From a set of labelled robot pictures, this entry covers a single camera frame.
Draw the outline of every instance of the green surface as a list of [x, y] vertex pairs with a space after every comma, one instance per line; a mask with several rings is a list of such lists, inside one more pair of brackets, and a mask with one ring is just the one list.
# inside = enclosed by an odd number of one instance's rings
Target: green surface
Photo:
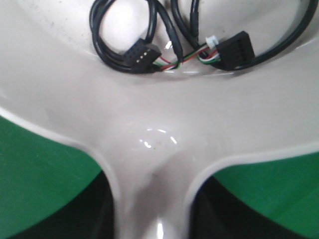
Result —
[[253, 209], [297, 233], [319, 239], [319, 153], [234, 166], [215, 176]]
[[[0, 117], [0, 239], [56, 212], [99, 172], [85, 153]], [[216, 177], [258, 212], [319, 239], [319, 153], [234, 166]]]
[[0, 239], [56, 212], [99, 172], [83, 152], [0, 117]]

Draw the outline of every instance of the white connector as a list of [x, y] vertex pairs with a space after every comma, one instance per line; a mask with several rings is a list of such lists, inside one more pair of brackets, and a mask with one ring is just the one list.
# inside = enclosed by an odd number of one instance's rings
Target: white connector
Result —
[[210, 49], [214, 49], [216, 47], [216, 45], [219, 44], [219, 41], [218, 41], [217, 37], [215, 35], [213, 35], [213, 36], [206, 38], [206, 43]]

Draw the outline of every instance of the black cable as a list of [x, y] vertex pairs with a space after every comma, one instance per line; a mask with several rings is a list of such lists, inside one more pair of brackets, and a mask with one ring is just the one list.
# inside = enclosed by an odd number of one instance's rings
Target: black cable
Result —
[[[146, 69], [133, 68], [124, 65], [123, 55], [111, 50], [100, 37], [100, 26], [102, 19], [111, 5], [116, 0], [95, 0], [90, 11], [90, 28], [92, 31], [92, 39], [94, 48], [105, 64], [111, 68], [125, 73], [153, 73], [161, 71], [157, 65], [148, 66]], [[149, 4], [149, 27], [144, 43], [149, 44], [153, 41], [157, 25], [157, 13], [160, 14], [170, 40], [172, 41], [174, 52], [179, 62], [183, 60], [183, 51], [177, 35], [177, 32], [168, 16], [167, 11], [158, 0], [146, 0]]]
[[[181, 33], [186, 38], [188, 43], [194, 48], [197, 49], [199, 46], [198, 43], [198, 8], [199, 8], [199, 0], [193, 0], [191, 5], [191, 13], [190, 13], [190, 28], [187, 27], [185, 22], [183, 21], [179, 8], [178, 8], [178, 1], [177, 0], [171, 0], [171, 6], [172, 6], [172, 13], [174, 16], [174, 20], [176, 21]], [[262, 53], [261, 55], [254, 58], [251, 62], [249, 62], [246, 65], [242, 65], [237, 67], [234, 70], [243, 70], [247, 69], [253, 66], [256, 66], [258, 64], [261, 64], [274, 56], [278, 55], [285, 49], [287, 49], [291, 44], [293, 44], [305, 31], [305, 29], [310, 24], [312, 18], [314, 17], [315, 11], [318, 7], [318, 0], [309, 0], [309, 5], [307, 7], [307, 10], [299, 23], [299, 25], [295, 28], [295, 30], [281, 43], [278, 45], [272, 47], [270, 50]], [[224, 65], [222, 63], [213, 63], [211, 64], [213, 67], [226, 70]]]

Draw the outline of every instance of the red wire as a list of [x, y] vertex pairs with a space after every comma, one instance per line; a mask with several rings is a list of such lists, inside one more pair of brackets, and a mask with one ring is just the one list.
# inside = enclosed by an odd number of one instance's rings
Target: red wire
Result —
[[212, 51], [209, 56], [206, 57], [206, 59], [212, 58], [213, 55], [215, 55], [217, 53], [217, 50]]
[[[195, 56], [198, 56], [200, 53], [206, 51], [207, 49], [208, 49], [208, 47], [206, 47], [206, 48], [200, 50], [200, 51], [197, 52], [196, 54], [192, 55], [191, 57], [189, 57], [188, 59], [186, 59], [185, 61], [183, 61], [183, 63], [186, 62], [186, 61], [189, 61], [190, 59], [194, 58]], [[170, 65], [167, 65], [167, 66], [162, 66], [162, 70], [165, 70], [165, 69], [167, 69], [167, 68], [169, 68], [169, 67], [172, 67], [172, 66], [175, 66], [175, 65], [176, 65], [176, 64], [170, 64]]]
[[[189, 57], [188, 59], [184, 60], [183, 63], [186, 62], [186, 61], [189, 61], [190, 59], [194, 58], [195, 56], [198, 56], [200, 53], [202, 53], [202, 52], [204, 52], [204, 51], [206, 51], [206, 50], [208, 50], [208, 49], [209, 49], [209, 47], [206, 47], [206, 48], [200, 50], [199, 52], [196, 52], [196, 54], [194, 54], [194, 55], [192, 55], [191, 57]], [[216, 53], [217, 53], [217, 50], [214, 50], [213, 52], [211, 52], [211, 53], [209, 54], [209, 56], [206, 57], [206, 59], [209, 59], [209, 58], [213, 57], [213, 55], [215, 55]], [[160, 58], [161, 58], [163, 61], [167, 62], [167, 63], [171, 63], [171, 62], [168, 62], [167, 60], [165, 60], [165, 59], [162, 58], [162, 57], [160, 57]], [[169, 68], [169, 67], [172, 67], [172, 66], [175, 66], [175, 65], [176, 65], [176, 64], [170, 64], [170, 65], [167, 65], [167, 66], [162, 66], [161, 69], [162, 69], [162, 70], [165, 70], [165, 69], [167, 69], [167, 68]]]
[[162, 59], [164, 62], [168, 63], [168, 64], [171, 64], [170, 61], [166, 60], [164, 57], [160, 56], [160, 59]]

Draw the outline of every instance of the connector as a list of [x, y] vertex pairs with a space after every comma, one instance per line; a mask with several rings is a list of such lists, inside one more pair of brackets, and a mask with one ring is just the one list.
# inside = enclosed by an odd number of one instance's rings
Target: connector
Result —
[[206, 44], [209, 47], [209, 49], [212, 50], [212, 49], [214, 49], [216, 47], [216, 45], [219, 44], [218, 38], [215, 35], [207, 37], [206, 38]]
[[151, 66], [161, 56], [159, 48], [153, 44], [145, 44], [139, 39], [124, 55], [124, 62], [140, 71]]
[[255, 58], [249, 34], [245, 31], [216, 45], [220, 59], [228, 71], [245, 65]]

